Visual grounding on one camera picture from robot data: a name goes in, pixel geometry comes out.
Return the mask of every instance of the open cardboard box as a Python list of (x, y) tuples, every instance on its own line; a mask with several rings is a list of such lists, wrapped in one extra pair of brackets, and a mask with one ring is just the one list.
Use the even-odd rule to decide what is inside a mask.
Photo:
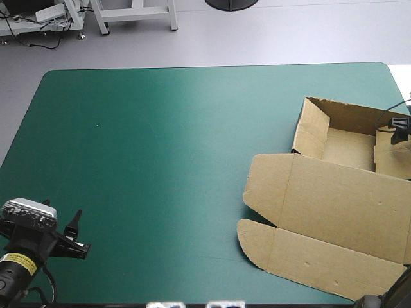
[[(254, 157), (244, 202), (275, 225), (238, 223), (241, 247), (256, 266), (356, 300), (386, 292), (411, 263), (411, 182), (401, 179), (411, 175), (410, 164), (404, 171), (392, 158), (391, 134), (376, 140), (381, 113), (307, 98), (294, 154)], [(381, 121), (404, 116), (387, 112)], [(399, 147), (401, 159), (411, 160), (407, 146)], [(381, 160), (388, 175), (375, 172)]]

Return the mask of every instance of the white clip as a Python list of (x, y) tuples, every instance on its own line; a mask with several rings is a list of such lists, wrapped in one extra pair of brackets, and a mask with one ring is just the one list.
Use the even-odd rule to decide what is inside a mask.
[(245, 302), (241, 300), (208, 302), (205, 308), (245, 308)]
[(146, 308), (186, 308), (183, 302), (150, 302)]

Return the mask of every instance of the black round base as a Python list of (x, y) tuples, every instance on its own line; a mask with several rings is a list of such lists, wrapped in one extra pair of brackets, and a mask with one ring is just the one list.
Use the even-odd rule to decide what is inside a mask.
[(222, 11), (239, 11), (249, 8), (258, 0), (205, 0), (209, 6)]

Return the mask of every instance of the box lid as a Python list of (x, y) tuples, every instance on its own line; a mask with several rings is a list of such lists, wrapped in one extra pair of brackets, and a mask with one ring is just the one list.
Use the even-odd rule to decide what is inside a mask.
[(383, 294), (405, 270), (395, 262), (247, 219), (239, 221), (237, 233), (259, 268), (352, 300)]
[(410, 263), (411, 183), (296, 154), (256, 155), (244, 202), (277, 227)]

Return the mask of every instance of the table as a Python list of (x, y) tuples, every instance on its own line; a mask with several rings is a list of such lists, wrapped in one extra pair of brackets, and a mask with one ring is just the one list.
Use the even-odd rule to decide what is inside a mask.
[(60, 229), (83, 209), (88, 258), (49, 262), (61, 302), (349, 303), (257, 269), (236, 237), (239, 219), (264, 221), (242, 202), (251, 160), (290, 151), (305, 96), (402, 100), (381, 63), (51, 71), (0, 203), (49, 198)]

